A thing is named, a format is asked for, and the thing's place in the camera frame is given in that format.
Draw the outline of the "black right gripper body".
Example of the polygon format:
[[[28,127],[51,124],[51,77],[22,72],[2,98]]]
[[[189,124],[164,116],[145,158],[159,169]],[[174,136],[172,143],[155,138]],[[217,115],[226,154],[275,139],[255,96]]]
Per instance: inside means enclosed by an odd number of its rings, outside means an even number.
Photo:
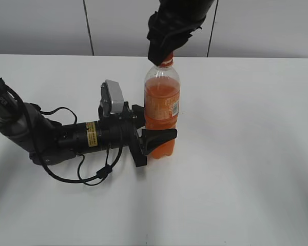
[[[202,28],[213,1],[159,1],[158,10],[148,21],[147,39],[163,43],[171,36]]]

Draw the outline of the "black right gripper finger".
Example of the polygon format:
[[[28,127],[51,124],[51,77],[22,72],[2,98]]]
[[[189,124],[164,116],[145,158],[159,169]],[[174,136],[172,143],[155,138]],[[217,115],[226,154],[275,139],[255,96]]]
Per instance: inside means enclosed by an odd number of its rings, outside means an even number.
[[[174,50],[173,33],[149,32],[148,59],[156,66],[160,65]]]
[[[192,37],[192,29],[167,29],[166,54],[170,55],[176,49],[182,47]]]

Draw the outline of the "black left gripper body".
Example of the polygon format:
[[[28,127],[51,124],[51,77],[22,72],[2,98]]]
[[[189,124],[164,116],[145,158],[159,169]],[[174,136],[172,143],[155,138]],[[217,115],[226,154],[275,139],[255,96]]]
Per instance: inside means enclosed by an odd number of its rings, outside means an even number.
[[[58,146],[80,154],[128,146],[136,167],[147,165],[147,156],[142,153],[138,136],[140,128],[136,128],[134,124],[131,108],[125,102],[121,113],[104,117],[103,109],[99,107],[97,121],[58,127]]]

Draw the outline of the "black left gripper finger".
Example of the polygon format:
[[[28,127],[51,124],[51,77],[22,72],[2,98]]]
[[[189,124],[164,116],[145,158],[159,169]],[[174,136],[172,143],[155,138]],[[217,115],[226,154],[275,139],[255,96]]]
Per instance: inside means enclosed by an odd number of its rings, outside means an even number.
[[[142,129],[141,148],[144,155],[149,155],[159,146],[177,138],[176,129],[147,130]]]
[[[144,107],[139,105],[132,105],[132,111],[134,114],[134,124],[136,128],[145,126]]]

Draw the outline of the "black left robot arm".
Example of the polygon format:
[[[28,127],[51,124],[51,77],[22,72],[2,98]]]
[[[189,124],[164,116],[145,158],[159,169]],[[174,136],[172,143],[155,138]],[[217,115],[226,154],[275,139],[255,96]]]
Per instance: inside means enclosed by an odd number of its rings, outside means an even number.
[[[40,165],[31,134],[35,134],[43,161],[51,166],[80,154],[129,147],[137,167],[147,164],[147,155],[177,137],[175,129],[145,130],[144,108],[129,106],[118,82],[105,80],[101,85],[99,120],[63,125],[47,119],[54,111],[44,112],[36,104],[25,104],[31,126],[8,86],[0,78],[0,133],[29,153]]]

